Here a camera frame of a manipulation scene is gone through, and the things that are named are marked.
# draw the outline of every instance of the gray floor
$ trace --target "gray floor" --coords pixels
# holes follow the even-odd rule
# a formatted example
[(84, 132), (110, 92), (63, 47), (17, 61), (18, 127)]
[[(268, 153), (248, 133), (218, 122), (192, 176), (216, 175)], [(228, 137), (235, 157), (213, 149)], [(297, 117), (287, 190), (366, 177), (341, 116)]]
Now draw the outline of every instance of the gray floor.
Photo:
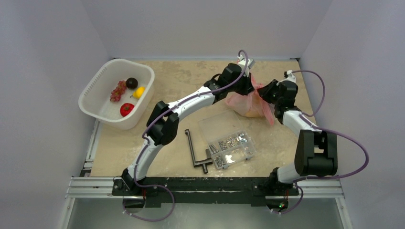
[[(162, 208), (143, 209), (138, 215), (163, 216)], [(161, 222), (144, 222), (122, 214), (120, 199), (76, 199), (70, 229), (143, 228), (143, 229), (342, 229), (335, 199), (304, 199), (294, 211), (277, 216), (263, 207), (236, 204), (176, 204), (172, 215)]]

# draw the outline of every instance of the black metal tool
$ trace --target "black metal tool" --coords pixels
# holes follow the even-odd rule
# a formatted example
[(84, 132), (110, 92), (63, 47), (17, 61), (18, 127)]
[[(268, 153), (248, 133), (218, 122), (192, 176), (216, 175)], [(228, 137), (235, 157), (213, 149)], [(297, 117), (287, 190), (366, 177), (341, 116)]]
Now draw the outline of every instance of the black metal tool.
[(213, 160), (211, 159), (210, 156), (210, 150), (209, 149), (205, 149), (205, 153), (207, 154), (207, 159), (202, 160), (202, 161), (195, 161), (195, 154), (194, 154), (194, 148), (192, 147), (192, 141), (191, 141), (191, 134), (190, 134), (190, 130), (186, 129), (184, 131), (189, 139), (189, 147), (190, 147), (190, 152), (191, 152), (191, 158), (192, 158), (192, 165), (194, 166), (194, 168), (198, 167), (198, 166), (202, 166), (202, 170), (205, 174), (208, 173), (208, 169), (207, 169), (207, 165), (212, 165)]

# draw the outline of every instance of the white wall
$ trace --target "white wall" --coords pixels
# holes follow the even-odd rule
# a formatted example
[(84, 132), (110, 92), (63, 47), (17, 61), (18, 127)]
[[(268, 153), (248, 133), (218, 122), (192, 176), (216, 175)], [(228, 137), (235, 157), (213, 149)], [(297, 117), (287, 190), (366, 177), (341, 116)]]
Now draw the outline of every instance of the white wall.
[(56, 227), (94, 123), (77, 100), (106, 61), (80, 0), (0, 1), (0, 228)]
[[(361, 173), (343, 179), (357, 229), (404, 228), (405, 1), (334, 0), (300, 60), (327, 89), (321, 126), (360, 140), (370, 153)], [(320, 83), (305, 75), (313, 107)], [(339, 141), (339, 173), (364, 161), (354, 144)]]
[(142, 59), (300, 57), (331, 0), (82, 0), (107, 51)]

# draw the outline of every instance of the tabletop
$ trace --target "tabletop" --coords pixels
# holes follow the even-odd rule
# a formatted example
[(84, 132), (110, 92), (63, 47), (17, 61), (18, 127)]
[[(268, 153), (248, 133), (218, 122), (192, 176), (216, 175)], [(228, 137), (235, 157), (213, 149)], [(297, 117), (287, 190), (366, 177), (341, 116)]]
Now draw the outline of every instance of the tabletop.
[[(150, 66), (155, 72), (155, 93), (138, 124), (130, 130), (120, 130), (108, 125), (99, 128), (96, 156), (91, 170), (92, 177), (121, 175), (141, 150), (141, 134), (155, 106), (179, 100), (200, 88), (213, 75), (221, 73), (229, 61), (136, 61)], [(282, 80), (284, 71), (298, 70), (297, 61), (257, 61), (251, 70), (256, 82), (268, 84), (273, 79)], [(296, 106), (312, 113), (307, 90), (300, 73), (297, 78)], [(206, 159), (207, 143), (201, 134), (198, 121), (231, 110), (224, 100), (202, 108), (179, 123), (176, 138), (158, 153), (148, 170), (148, 177), (267, 177), (275, 167), (294, 160), (298, 138), (286, 126), (275, 120), (270, 125), (264, 117), (238, 118), (255, 142), (253, 158), (238, 162), (227, 169), (208, 166), (208, 174), (201, 167), (194, 168), (185, 129), (190, 129), (196, 160)]]

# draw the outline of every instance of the black round fruit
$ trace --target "black round fruit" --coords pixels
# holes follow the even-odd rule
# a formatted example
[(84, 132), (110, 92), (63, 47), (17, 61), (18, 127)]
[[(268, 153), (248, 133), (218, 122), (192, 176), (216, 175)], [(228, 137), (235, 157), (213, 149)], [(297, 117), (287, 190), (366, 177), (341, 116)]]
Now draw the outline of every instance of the black round fruit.
[(136, 80), (135, 78), (128, 78), (127, 81), (125, 82), (125, 84), (127, 85), (127, 88), (129, 89), (135, 89), (136, 87), (138, 87), (138, 80)]

